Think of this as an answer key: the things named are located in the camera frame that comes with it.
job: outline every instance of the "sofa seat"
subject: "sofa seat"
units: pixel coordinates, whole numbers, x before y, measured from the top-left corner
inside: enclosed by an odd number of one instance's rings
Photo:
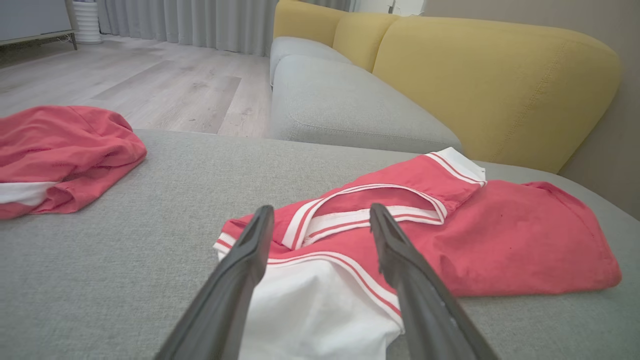
[[[269,55],[269,79],[271,86],[273,86],[273,77],[278,63],[288,55],[307,55],[319,59],[347,64],[351,63],[344,55],[321,42],[304,38],[278,37],[273,39],[271,54]]]
[[[7,359],[151,358],[217,264],[224,222],[316,197],[415,154],[136,130],[147,159],[72,214],[0,222]],[[623,280],[590,293],[462,299],[501,359],[633,359],[640,222],[560,176],[479,163],[488,179],[549,181],[595,212]],[[387,358],[408,359],[404,339]]]
[[[454,147],[454,133],[425,109],[355,65],[290,55],[276,69],[269,137],[426,153]]]

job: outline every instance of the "yellow cushion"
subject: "yellow cushion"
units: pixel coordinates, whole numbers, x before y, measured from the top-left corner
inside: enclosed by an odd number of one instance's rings
[[[618,56],[574,31],[407,17],[373,74],[427,109],[472,159],[558,172],[620,82]]]
[[[335,28],[345,14],[323,6],[282,0],[276,5],[273,38],[306,38],[332,46]]]
[[[386,13],[347,13],[335,30],[333,48],[368,72],[387,29],[400,17]]]

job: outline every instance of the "seam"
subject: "seam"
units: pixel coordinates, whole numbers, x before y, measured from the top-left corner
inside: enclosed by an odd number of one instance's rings
[[[558,202],[560,202],[567,210],[571,211],[571,213],[578,218],[578,220],[580,220],[580,222],[582,223],[582,225],[584,225],[584,228],[587,229],[587,231],[589,232],[589,234],[591,235],[591,238],[593,239],[593,241],[596,242],[596,246],[598,247],[598,250],[600,251],[600,259],[604,259],[606,260],[608,263],[611,263],[611,258],[607,255],[607,251],[604,249],[603,243],[602,243],[602,237],[601,236],[596,236],[593,231],[591,231],[591,229],[589,228],[589,226],[587,225],[587,223],[584,221],[584,219],[578,215],[569,205],[567,205],[567,203],[565,203],[562,199],[560,199],[559,196],[557,196],[556,194],[552,193],[551,191],[549,191],[548,189],[545,189],[547,191],[547,193],[551,194],[551,196],[553,196],[554,198],[556,198],[556,200],[558,200]],[[607,275],[609,277],[613,276],[613,273],[611,272],[611,268],[607,268]]]
[[[377,136],[377,137],[381,137],[381,138],[393,138],[393,139],[403,139],[403,140],[415,140],[415,141],[419,141],[419,142],[428,142],[428,143],[438,143],[441,145],[448,145],[451,146],[450,143],[445,143],[445,142],[440,142],[440,141],[436,141],[436,140],[425,140],[425,139],[418,139],[418,138],[409,138],[406,136],[396,136],[396,135],[383,135],[383,134],[376,134],[376,133],[363,133],[361,131],[350,131],[350,130],[338,130],[338,129],[331,129],[329,127],[320,127],[320,126],[314,126],[314,125],[308,125],[308,124],[303,124],[295,119],[290,118],[291,121],[293,121],[295,124],[299,125],[299,126],[306,126],[312,129],[319,129],[319,130],[323,130],[323,131],[333,131],[334,133],[344,133],[344,134],[358,134],[358,135],[369,135],[369,136]]]
[[[496,149],[496,151],[493,153],[493,155],[489,159],[489,162],[495,161],[498,158],[498,156],[502,154],[507,143],[513,137],[513,134],[529,117],[529,112],[533,107],[533,104],[538,100],[538,97],[540,96],[542,89],[546,88],[547,85],[549,84],[549,78],[551,77],[551,75],[555,73],[555,71],[557,70],[558,63],[560,62],[560,56],[564,54],[564,48],[566,47],[568,42],[569,41],[563,42],[563,44],[557,50],[554,61],[549,66],[547,73],[542,77],[542,79],[540,79],[540,83],[538,83],[538,87],[536,88],[536,91],[533,93],[533,95],[531,95],[531,98],[529,98],[527,105],[522,110],[518,118],[511,125],[511,129],[509,129],[509,131],[507,132],[507,135],[505,136],[505,139],[502,141],[500,146],[498,146],[498,149]]]
[[[96,131],[96,129],[93,127],[93,125],[91,125],[91,124],[90,124],[90,123],[89,123],[89,122],[84,118],[84,116],[80,115],[80,113],[78,113],[78,112],[76,111],[76,109],[74,109],[74,108],[73,108],[73,107],[71,107],[71,106],[67,106],[67,107],[68,107],[69,109],[71,109],[71,111],[73,111],[74,113],[76,113],[76,115],[78,115],[78,116],[80,117],[80,119],[83,119],[83,120],[84,120],[84,122],[85,122],[87,125],[89,125],[89,127],[91,128],[91,130],[93,130],[93,132],[94,132],[96,135],[98,135],[98,136],[100,136],[100,137],[103,137],[103,135],[102,135],[102,134],[100,134],[100,133],[98,133],[98,131]]]
[[[385,31],[380,36],[380,41],[378,42],[378,46],[376,46],[376,50],[375,50],[375,52],[373,52],[373,62],[371,63],[371,71],[369,71],[369,73],[373,74],[373,69],[376,68],[376,60],[378,59],[378,53],[380,52],[380,46],[382,45],[382,41],[385,39],[385,35],[387,34],[387,31],[389,31],[389,28],[391,27],[391,25],[393,25],[396,21],[398,21],[398,19],[399,19],[399,17],[395,18],[392,22],[389,22],[389,24],[387,25],[387,28],[385,29]]]

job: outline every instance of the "clothing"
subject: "clothing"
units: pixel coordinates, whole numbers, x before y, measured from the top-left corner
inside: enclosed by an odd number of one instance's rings
[[[147,155],[119,114],[87,106],[39,106],[0,119],[0,219],[72,213]]]
[[[289,324],[288,329],[280,330],[276,320],[287,318],[291,311],[290,306],[279,304],[296,303],[296,297],[298,303],[306,303],[300,298],[300,288],[311,291],[306,292],[308,297],[330,291],[330,286],[311,290],[309,284],[320,283],[318,280],[294,279],[300,276],[299,264],[324,261],[350,275],[342,277],[351,291],[343,297],[358,299],[361,304],[372,302],[383,310],[380,316],[397,325],[391,335],[389,329],[368,327],[366,336],[377,336],[387,343],[393,340],[402,331],[402,319],[395,291],[378,272],[377,252],[368,229],[373,202],[386,205],[456,296],[589,291],[615,286],[621,280],[598,222],[583,203],[548,183],[487,182],[483,168],[448,148],[364,175],[318,199],[276,210],[267,272],[254,291],[246,326],[259,327],[260,319],[270,317],[272,337],[294,332],[297,337],[316,339],[324,349],[300,348],[289,342],[285,347],[291,351],[289,356],[321,357],[327,348],[333,354],[340,353],[341,345],[330,337],[321,340],[314,327],[303,325],[313,320],[300,320],[297,328]],[[233,246],[251,216],[224,225],[214,245],[219,256]],[[327,313],[341,308],[342,303],[329,299],[324,306],[329,310],[323,313],[323,323],[340,323],[337,316]],[[374,317],[353,321],[366,323]],[[363,344],[370,342],[359,342],[362,336],[352,334],[350,351],[358,347],[366,351]],[[241,355],[249,356],[245,349],[257,341],[256,337],[243,338]]]

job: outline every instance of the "laminate floor plank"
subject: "laminate floor plank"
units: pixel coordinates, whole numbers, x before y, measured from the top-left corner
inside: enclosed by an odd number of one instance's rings
[[[268,58],[111,35],[103,40],[78,51],[45,44],[0,63],[0,117],[38,105],[84,105],[118,112],[133,128],[264,137]]]

